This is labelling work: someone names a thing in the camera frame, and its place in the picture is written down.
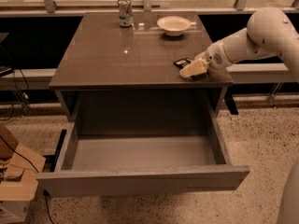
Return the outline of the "white gripper with vent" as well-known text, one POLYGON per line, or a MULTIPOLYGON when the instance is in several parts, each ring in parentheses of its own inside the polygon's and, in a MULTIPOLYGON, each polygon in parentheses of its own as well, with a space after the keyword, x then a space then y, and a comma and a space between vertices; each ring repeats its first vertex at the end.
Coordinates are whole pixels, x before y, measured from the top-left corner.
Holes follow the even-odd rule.
POLYGON ((182 77, 188 78, 202 75, 207 72, 209 66, 220 70, 233 64, 225 53, 224 42, 222 40, 211 44, 206 51, 196 55, 195 60, 179 71, 182 77))

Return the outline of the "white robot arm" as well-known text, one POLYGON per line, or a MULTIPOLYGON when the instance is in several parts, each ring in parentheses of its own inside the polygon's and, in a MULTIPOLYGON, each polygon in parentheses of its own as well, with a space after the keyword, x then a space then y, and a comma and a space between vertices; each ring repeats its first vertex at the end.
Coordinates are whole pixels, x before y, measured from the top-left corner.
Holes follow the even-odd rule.
POLYGON ((245 60, 277 56, 293 78, 299 80, 299 34, 287 15, 275 7, 255 11, 247 26, 211 44, 184 66, 184 78, 198 76, 209 68, 221 70, 245 60))

